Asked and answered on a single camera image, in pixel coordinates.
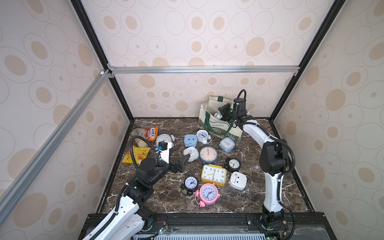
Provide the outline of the black twin-bell alarm clock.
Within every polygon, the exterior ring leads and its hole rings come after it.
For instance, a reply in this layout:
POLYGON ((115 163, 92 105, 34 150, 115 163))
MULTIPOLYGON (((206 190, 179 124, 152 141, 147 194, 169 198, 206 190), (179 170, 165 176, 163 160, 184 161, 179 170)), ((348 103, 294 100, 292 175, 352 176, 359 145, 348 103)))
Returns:
POLYGON ((199 187, 199 181, 195 177, 187 177, 181 184, 181 193, 184 196, 192 196, 199 187))

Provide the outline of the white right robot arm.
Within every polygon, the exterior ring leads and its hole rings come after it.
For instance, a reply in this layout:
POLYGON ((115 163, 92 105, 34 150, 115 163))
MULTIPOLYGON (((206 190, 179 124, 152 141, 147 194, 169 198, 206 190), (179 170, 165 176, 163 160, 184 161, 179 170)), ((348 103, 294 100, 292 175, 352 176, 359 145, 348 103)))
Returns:
POLYGON ((262 226, 270 231, 284 220, 289 208, 282 202, 284 176, 295 167, 295 157, 287 142, 268 133, 257 120, 247 113, 246 90, 241 90, 231 104, 219 108, 221 120, 229 124, 228 133, 238 128, 248 133, 262 148, 259 165, 265 174, 266 195, 261 216, 262 226))

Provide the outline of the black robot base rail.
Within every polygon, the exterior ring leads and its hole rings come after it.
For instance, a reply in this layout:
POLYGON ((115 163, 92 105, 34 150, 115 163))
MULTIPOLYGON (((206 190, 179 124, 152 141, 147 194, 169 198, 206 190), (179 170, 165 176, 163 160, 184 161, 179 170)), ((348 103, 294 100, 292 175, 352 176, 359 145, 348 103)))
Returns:
POLYGON ((149 230, 134 235, 134 239, 168 230, 157 239, 230 239, 251 240, 261 234, 262 240, 281 240, 283 231, 295 228, 293 240, 334 240, 336 236, 324 213, 286 214, 276 230, 267 231, 259 223, 260 214, 154 214, 149 230))

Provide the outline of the small black round clock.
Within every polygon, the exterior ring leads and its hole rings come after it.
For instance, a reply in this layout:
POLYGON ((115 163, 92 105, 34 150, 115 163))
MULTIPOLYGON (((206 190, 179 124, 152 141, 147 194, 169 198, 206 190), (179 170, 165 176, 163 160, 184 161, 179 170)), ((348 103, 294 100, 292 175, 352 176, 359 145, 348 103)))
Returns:
POLYGON ((230 172, 230 173, 233 173, 233 172, 238 172, 239 169, 241 167, 241 163, 239 160, 237 159, 233 159, 233 158, 227 158, 226 159, 226 162, 225 162, 225 165, 224 165, 224 168, 230 172))

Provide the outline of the white twin-bell alarm clock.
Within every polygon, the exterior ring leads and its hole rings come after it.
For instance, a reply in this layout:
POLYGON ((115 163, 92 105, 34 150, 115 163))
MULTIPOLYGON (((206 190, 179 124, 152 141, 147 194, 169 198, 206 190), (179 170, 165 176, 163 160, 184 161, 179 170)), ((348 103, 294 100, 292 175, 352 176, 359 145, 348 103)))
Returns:
POLYGON ((175 145, 175 136, 168 134, 161 134, 156 139, 156 145, 159 146, 160 142, 171 143, 172 147, 175 145))

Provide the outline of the black-backed white twin-bell clock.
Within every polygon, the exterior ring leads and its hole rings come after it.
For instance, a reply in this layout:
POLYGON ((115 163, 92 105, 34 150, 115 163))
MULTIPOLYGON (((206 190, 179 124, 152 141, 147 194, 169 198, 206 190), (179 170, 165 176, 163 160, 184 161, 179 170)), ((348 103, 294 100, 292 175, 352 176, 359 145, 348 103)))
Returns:
POLYGON ((222 116, 222 114, 220 112, 217 112, 217 113, 214 114, 214 117, 216 119, 218 119, 218 120, 221 120, 223 116, 222 116))

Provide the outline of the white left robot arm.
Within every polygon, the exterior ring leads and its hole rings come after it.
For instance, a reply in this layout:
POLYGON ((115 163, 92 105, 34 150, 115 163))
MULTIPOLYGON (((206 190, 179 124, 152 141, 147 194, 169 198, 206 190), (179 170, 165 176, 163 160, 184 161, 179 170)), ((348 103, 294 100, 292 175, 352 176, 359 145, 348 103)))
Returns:
POLYGON ((141 136, 133 136, 130 142, 130 153, 135 167, 135 175, 120 190, 116 206, 89 233, 85 240, 129 240, 142 230, 151 228, 153 212, 144 207, 144 203, 154 192, 154 185, 169 171, 183 173, 190 154, 181 156, 176 162, 170 161, 174 152, 173 144, 159 142, 157 147, 141 136), (133 143, 140 139, 155 151, 156 158, 145 158, 137 164, 133 143))

